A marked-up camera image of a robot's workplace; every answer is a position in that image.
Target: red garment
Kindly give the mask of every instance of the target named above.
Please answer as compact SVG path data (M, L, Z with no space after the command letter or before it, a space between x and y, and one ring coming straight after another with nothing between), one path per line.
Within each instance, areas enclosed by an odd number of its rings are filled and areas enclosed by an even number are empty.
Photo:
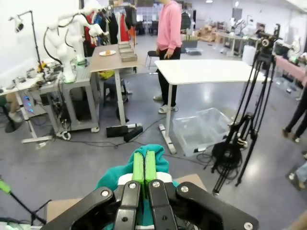
M92 18L93 18L93 14L94 12L92 12L91 14L87 15L86 18L87 18L87 21L89 21L90 23L92 22ZM90 28L88 27L84 27L84 36L85 36L85 40L88 42L88 44L91 44L91 47L96 47L95 44L92 44L91 43L91 36L89 34L89 31L90 31Z
M128 31L126 30L125 16L123 14L120 19L120 40L122 42L130 41Z

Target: person in pink hoodie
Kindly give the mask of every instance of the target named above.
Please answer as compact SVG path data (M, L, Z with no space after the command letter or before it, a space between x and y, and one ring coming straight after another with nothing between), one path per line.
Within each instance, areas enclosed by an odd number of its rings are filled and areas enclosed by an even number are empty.
M181 54L181 8L177 2L173 0L160 0L163 8L160 12L157 39L157 55L160 60L180 59ZM159 113L166 114L168 100L168 82L157 70L161 87L161 95L155 96L153 99L162 101L163 105L159 109ZM177 86L173 85L171 109L176 105Z

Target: white cylinder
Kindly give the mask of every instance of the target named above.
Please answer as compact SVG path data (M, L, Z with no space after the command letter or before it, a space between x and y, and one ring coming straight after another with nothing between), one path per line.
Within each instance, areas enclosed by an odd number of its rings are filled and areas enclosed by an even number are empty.
M253 46L244 46L242 61L250 66L253 65L256 48Z

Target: pink hoodie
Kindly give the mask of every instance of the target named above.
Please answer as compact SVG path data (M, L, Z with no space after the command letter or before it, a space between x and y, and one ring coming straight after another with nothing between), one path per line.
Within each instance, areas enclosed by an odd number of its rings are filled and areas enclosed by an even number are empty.
M157 45L160 50L181 47L181 9L171 0L165 5L159 17Z

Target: hand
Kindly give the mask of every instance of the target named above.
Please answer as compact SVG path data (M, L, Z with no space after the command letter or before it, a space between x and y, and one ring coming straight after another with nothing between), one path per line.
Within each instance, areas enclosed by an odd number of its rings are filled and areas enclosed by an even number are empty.
M168 49L166 54L164 55L164 59L170 59L173 55L174 51L172 49Z

